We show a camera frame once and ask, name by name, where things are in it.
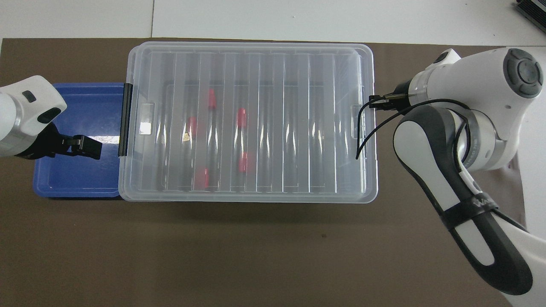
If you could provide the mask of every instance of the black wire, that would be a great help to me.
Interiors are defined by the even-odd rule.
[[[455,139],[453,140],[453,158],[455,160],[454,161],[455,167],[457,167],[457,171],[459,173],[462,171],[462,169],[461,169],[461,164],[459,164],[459,153],[458,153],[459,150],[457,148],[457,144],[459,143],[459,138],[461,137],[461,133],[465,128],[466,128],[466,123],[463,123],[457,130],[457,134],[455,135]]]
[[[407,107],[405,108],[404,110],[401,110],[399,112],[397,112],[396,114],[394,114],[393,116],[387,118],[386,120],[384,120],[382,123],[380,123],[379,125],[377,125],[377,127],[375,127],[367,136],[366,138],[364,138],[364,141],[362,142],[362,144],[360,144],[360,146],[358,147],[357,149],[357,157],[356,159],[358,160],[358,157],[360,156],[360,153],[362,152],[362,149],[364,149],[364,146],[366,145],[366,143],[368,142],[368,140],[383,126],[385,126],[389,121],[397,118],[398,116],[400,116],[401,114],[403,113],[407,113],[413,109],[415,109],[416,107],[420,107],[422,105],[426,105],[426,104],[431,104],[431,103],[435,103],[435,102],[447,102],[447,103],[453,103],[453,104],[456,104],[456,105],[459,105],[465,109],[470,109],[466,104],[460,102],[460,101],[456,101],[456,100],[453,100],[453,99],[432,99],[432,100],[427,100],[427,101],[423,101],[423,102],[420,102],[418,104],[414,104],[410,107]]]
[[[463,155],[461,161],[464,162],[466,160],[466,158],[468,157],[468,154],[470,153],[470,147],[471,147],[471,139],[470,139],[470,123],[468,122],[468,119],[466,118],[466,116],[464,116],[463,114],[460,114],[459,112],[453,110],[453,109],[449,109],[451,112],[457,114],[464,122],[465,122],[465,128],[468,127],[468,129],[466,130],[466,150],[465,150],[465,154]],[[457,140],[455,140],[456,143],[459,142],[459,136],[457,136]]]
[[[358,111],[358,119],[357,119],[357,148],[358,146],[360,146],[360,118],[362,117],[362,112],[364,112],[364,109],[374,103],[374,102],[378,102],[378,101],[381,101],[381,100],[384,100],[385,97],[379,97],[379,98],[376,98],[376,99],[372,99],[370,101],[368,101],[367,103],[365,103],[362,107],[360,107],[360,110]]]
[[[514,227],[516,228],[519,228],[521,230],[523,230],[524,232],[528,233],[527,229],[525,229],[525,227],[523,227],[523,225],[521,225],[520,223],[512,220],[509,216],[507,216],[506,214],[502,213],[499,209],[493,209],[492,210],[498,217],[500,217],[501,219],[507,221],[508,223],[512,224]]]

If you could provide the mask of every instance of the blue tray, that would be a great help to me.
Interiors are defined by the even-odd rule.
[[[65,135],[103,143],[100,160],[56,155],[36,160],[33,187],[42,197],[116,197],[123,83],[54,84],[67,109],[53,120]]]

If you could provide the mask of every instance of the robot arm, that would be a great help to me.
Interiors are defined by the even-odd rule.
[[[59,134],[51,121],[66,108],[61,95],[41,76],[0,87],[0,157],[61,154],[100,159],[100,142]]]
[[[394,149],[417,180],[475,271],[515,306],[546,302],[546,241],[503,215],[468,170],[495,169],[514,156],[527,106],[542,89],[538,62],[519,49],[461,59],[447,50],[399,85],[394,100],[372,104],[406,109]]]
[[[466,171],[461,156],[467,140],[457,138],[464,125],[449,109],[415,108],[396,129],[396,155],[488,284],[513,305],[546,302],[546,241],[502,215]]]

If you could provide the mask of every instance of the red object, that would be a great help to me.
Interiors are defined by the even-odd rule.
[[[246,128],[246,109],[240,108],[237,112],[237,128]]]
[[[246,152],[243,152],[242,156],[239,158],[239,173],[246,173],[247,161],[248,154]]]
[[[197,134],[197,119],[195,116],[188,118],[186,131],[192,139],[195,139],[195,135]]]
[[[216,109],[216,94],[213,89],[209,89],[209,109]]]

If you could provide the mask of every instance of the clear plastic storage box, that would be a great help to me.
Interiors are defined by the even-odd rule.
[[[358,110],[373,94],[365,45],[147,42],[131,51],[127,82],[126,200],[368,203],[377,194],[374,139],[355,160]],[[363,135],[374,126],[368,109]]]

